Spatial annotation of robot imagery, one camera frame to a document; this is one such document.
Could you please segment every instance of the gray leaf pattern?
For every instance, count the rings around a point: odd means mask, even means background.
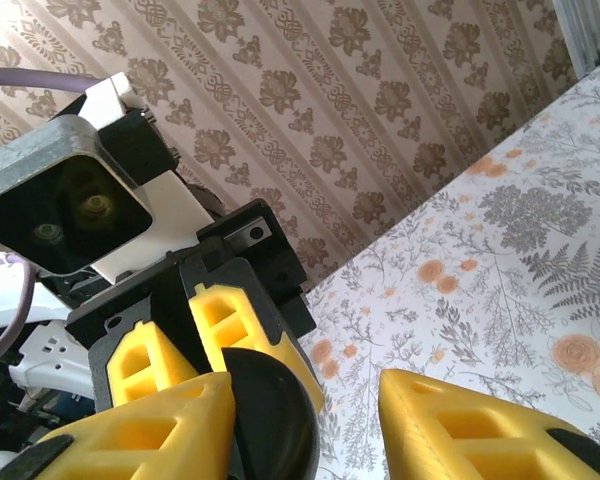
[[[386,368],[549,412],[600,443],[600,69],[308,300],[318,326],[301,343],[327,392],[320,479],[388,478]]]

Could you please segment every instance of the brown damask pattern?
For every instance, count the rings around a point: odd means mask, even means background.
[[[535,112],[551,99],[542,82],[557,92],[571,81],[549,0],[476,2],[481,24],[454,0],[11,4],[0,66],[128,71],[181,151],[181,175],[229,208],[266,198],[312,282],[521,125],[516,95]],[[429,18],[441,30],[429,32]],[[487,27],[499,45],[486,43]],[[517,94],[489,50],[510,65]],[[70,98],[0,88],[0,144]]]

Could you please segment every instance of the white bracket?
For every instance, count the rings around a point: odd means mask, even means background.
[[[93,398],[87,349],[64,329],[64,322],[38,325],[20,347],[22,360],[9,367],[22,387],[53,388]]]

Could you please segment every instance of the purple cable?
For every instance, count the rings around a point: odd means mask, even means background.
[[[0,265],[4,263],[19,263],[22,265],[24,270],[24,278],[22,282],[22,292],[20,293],[20,301],[18,302],[18,309],[16,315],[7,328],[0,335],[0,357],[9,349],[11,345],[16,341],[18,335],[22,331],[29,311],[31,310],[31,303],[33,301],[33,290],[36,284],[36,276],[33,266],[27,262],[24,258],[19,257],[15,253],[8,253],[5,258],[0,258]]]
[[[98,78],[69,73],[46,72],[26,68],[0,68],[0,86],[38,87],[84,93],[87,88],[99,81]]]

